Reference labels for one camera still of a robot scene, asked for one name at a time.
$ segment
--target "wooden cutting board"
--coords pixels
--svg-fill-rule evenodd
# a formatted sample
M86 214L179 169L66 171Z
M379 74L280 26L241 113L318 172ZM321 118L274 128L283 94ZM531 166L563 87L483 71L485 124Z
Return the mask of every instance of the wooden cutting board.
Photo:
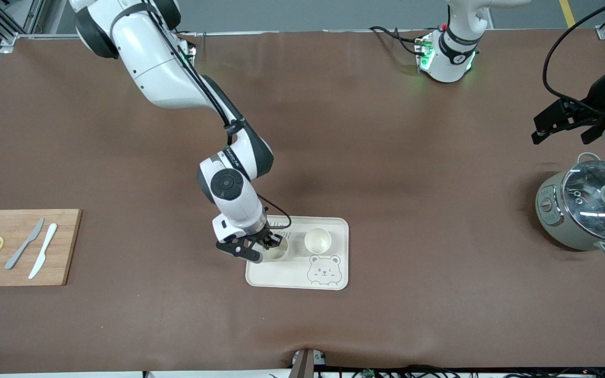
M31 234L40 218L44 218L40 234L29 243L14 268L5 270L7 261ZM0 210L0 236L4 239L4 246L0 250L0 286L53 286L67 283L80 220L81 211L73 208ZM46 250L46 262L30 280L27 277L41 251L50 223L57 223L57 231Z

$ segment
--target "gray knife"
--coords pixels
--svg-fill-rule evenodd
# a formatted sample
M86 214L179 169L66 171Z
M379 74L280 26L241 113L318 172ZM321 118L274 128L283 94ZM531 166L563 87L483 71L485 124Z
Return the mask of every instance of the gray knife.
M8 260L8 262L4 266L5 270L11 270L15 266L15 263L17 263L17 261L20 259L20 256L22 256L22 252L25 250L25 248L27 247L27 245L29 243L33 242L34 239L36 239L36 237L41 232L41 228L43 226L44 226L44 219L41 218L41 219L39 219L39 223L36 223L36 227L34 227L34 229L32 230L32 233L29 234L29 236L27 236L27 239L23 242L22 246L20 246L20 248L17 249L17 252L15 252L15 254L12 255L11 258Z

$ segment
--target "yellow floor line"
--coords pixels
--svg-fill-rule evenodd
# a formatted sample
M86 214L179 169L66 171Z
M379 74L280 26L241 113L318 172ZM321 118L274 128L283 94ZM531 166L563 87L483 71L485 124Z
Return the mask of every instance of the yellow floor line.
M569 0L559 0L559 5L561 6L561 12L564 14L564 19L566 19L566 24L571 28L576 23L576 20L573 18L573 12L571 12L571 5L569 5Z

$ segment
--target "knife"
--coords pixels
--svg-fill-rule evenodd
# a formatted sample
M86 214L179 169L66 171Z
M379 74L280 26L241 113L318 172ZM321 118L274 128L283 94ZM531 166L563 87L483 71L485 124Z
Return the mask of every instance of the knife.
M57 230L57 223L50 223L50 226L48 226L48 231L46 232L46 239L44 240L43 246L41 246L41 252L39 252L39 257L36 258L34 268L32 268L32 271L29 272L29 277L27 277L30 280L34 278L37 273L39 273L39 270L46 262L46 249L48 249L48 244L50 244L50 240L53 238L53 235L55 235L55 230Z
M41 218L41 219L39 219L39 223L36 223L36 227L34 227L34 229L32 230L32 233L29 234L29 236L27 236L27 240L25 240L23 242L22 246L20 246L20 248L17 249L17 252L15 252L15 254L12 255L11 258L8 260L8 262L4 266L5 270L11 270L15 266L15 263L17 263L18 259L20 259L20 256L22 255L22 252L27 247L27 244L33 242L34 239L36 239L36 237L41 232L41 227L43 227L43 225L44 225L44 219Z

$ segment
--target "white knife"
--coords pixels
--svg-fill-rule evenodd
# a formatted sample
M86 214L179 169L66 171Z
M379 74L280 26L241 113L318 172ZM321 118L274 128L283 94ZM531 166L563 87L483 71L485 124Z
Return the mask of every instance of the white knife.
M41 252L39 252L39 257L36 258L36 263L34 263L34 268L29 272L30 280L34 278L34 276L39 273L39 270L46 262L46 249L48 249L48 244L50 244L50 240L53 239L53 235L55 235L55 230L57 230L57 223L50 223L48 226L48 231L46 232L46 239L44 239L44 244L41 246Z

